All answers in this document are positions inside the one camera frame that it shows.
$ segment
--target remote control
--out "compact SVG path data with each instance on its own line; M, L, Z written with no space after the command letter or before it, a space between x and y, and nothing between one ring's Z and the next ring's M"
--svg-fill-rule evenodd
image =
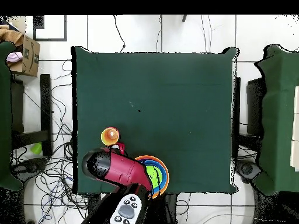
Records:
M110 224L135 224L139 216L142 203L135 194L127 194L119 202L110 218Z

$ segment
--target white tile floor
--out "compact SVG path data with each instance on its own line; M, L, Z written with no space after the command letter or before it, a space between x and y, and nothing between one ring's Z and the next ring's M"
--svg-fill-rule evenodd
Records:
M254 62L261 60L263 49L268 44L280 44L288 50L299 47L298 18L283 15L188 15L182 22L183 15L124 15L116 16L117 25L126 43L124 52L135 51L163 51L181 53L221 53L227 47L238 47L240 55L237 63L237 76L241 77L241 113L242 123L247 123L246 84L247 81L260 77ZM37 30L38 39L61 38L64 32L63 16L45 16L44 30ZM26 34L33 38L33 18L26 18ZM39 75L50 74L55 79L67 75L62 70L64 60L71 58L71 46L83 46L90 51L100 53L119 52L123 47L115 28L113 16L67 16L67 41L41 41ZM68 61L65 70L71 69ZM25 92L39 105L39 75L37 78L21 76L25 84ZM57 85L71 83L71 76L52 80L52 88ZM71 86L54 89L54 97L66 105L64 121L72 128L72 98ZM40 130L40 109L25 96L24 98L24 125L25 131ZM60 112L53 104L54 119L58 122ZM53 123L53 136L59 127ZM246 133L246 126L240 125L241 132ZM54 148L62 144L62 136L54 143ZM62 152L55 157L62 157ZM28 152L24 159L32 157ZM252 188L244 184L235 174L234 183L239 191L233 195L227 194L200 194L190 197L189 210L178 215L179 224L251 224L254 212ZM45 185L37 180L42 189ZM44 192L39 190L30 180L25 192L26 219L36 222L43 216L41 199ZM179 200L188 201L190 194L181 193ZM178 202L177 213L183 213L187 206L183 201ZM64 206L53 208L49 215L54 217L45 220L42 224L57 224L64 212ZM69 209L65 219L59 224L80 224L82 218L76 209Z

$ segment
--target orange cup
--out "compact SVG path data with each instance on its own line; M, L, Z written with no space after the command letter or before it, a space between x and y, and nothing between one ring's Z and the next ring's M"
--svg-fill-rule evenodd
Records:
M100 138L106 146L114 145L119 140L119 131L114 127L108 127L102 131Z

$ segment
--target pink object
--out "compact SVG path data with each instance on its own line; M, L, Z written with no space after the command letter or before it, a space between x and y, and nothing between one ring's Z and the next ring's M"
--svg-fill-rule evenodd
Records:
M124 155L124 143L117 142L115 145L119 146L120 153Z
M147 175L145 166L136 160L111 152L109 172L106 180L117 182L122 185L134 183L142 184L148 191L151 191L150 178Z
M9 53L6 60L8 62L18 62L20 60L23 59L23 55L21 52L12 52L12 53Z

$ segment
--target green object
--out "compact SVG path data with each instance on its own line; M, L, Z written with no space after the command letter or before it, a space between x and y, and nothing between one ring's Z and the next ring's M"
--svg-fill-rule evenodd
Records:
M12 106L11 72L6 65L6 57L16 50L11 42L0 43L0 187L12 191L23 188L20 180L11 174L12 163Z
M41 142L34 144L30 150L32 153L39 155L41 152Z
M155 166L147 166L147 174L149 175L149 177L151 179L153 188L156 188L158 185L161 184L163 177L162 177L162 173L159 168L157 168Z
M262 103L262 140L259 165L263 172L254 179L261 192L299 192L299 172L290 166L294 121L295 87L299 86L299 53L270 45L257 63L265 77L267 93Z
M230 160L236 54L236 48L223 54L98 54L75 47L78 193L115 190L81 169L84 155L103 147L100 135L110 126L120 131L131 158L152 155L164 162L167 193L235 192Z

